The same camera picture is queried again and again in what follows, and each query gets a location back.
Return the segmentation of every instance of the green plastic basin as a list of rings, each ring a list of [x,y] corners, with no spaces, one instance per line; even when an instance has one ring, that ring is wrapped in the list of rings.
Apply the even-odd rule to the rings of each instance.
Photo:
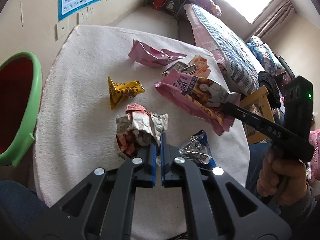
[[[0,66],[0,165],[17,166],[35,140],[41,93],[41,65],[33,53],[18,53]]]

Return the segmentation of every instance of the electrical outlet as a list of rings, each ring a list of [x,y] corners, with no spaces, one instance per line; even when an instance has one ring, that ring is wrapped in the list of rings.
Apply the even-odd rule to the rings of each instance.
[[[68,18],[56,24],[56,40],[60,39],[63,35],[68,33],[69,28]]]
[[[77,13],[77,24],[79,25],[82,23],[86,18],[88,14],[88,8],[84,8],[82,11]]]
[[[93,6],[88,7],[87,19],[91,18],[93,14]]]

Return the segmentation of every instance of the plaid quilt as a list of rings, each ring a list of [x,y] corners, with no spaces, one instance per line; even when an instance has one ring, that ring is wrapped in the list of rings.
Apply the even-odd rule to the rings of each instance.
[[[250,60],[246,44],[220,19],[198,5],[192,8],[200,22],[216,41],[226,60],[228,76],[246,96],[259,89],[258,73]]]

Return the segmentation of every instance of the white towel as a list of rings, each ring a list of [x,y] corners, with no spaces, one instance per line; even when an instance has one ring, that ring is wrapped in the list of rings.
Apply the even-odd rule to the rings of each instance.
[[[169,144],[179,146],[203,129],[212,156],[242,185],[249,165],[244,129],[236,120],[230,132],[217,136],[203,120],[192,117],[161,97],[153,84],[163,69],[143,66],[127,55],[137,39],[156,49],[195,55],[208,60],[209,78],[227,85],[212,54],[207,50],[158,35],[105,26],[77,26],[63,45],[43,91],[36,130],[34,176],[37,193],[52,206],[97,167],[117,168],[123,160],[115,148],[116,118],[125,106],[138,103],[150,112],[169,114]],[[107,76],[114,82],[139,80],[146,92],[110,110]],[[157,170],[156,187],[138,188],[132,239],[168,239],[186,231],[180,188],[163,188]]]

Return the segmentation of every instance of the human hand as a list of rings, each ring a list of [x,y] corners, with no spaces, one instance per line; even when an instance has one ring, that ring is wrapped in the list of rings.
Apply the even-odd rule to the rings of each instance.
[[[279,183],[279,174],[288,177],[288,182],[276,201],[280,206],[291,206],[302,199],[308,190],[306,184],[306,166],[297,160],[275,159],[271,147],[267,151],[267,157],[263,160],[262,170],[257,182],[257,192],[263,196],[274,195]]]

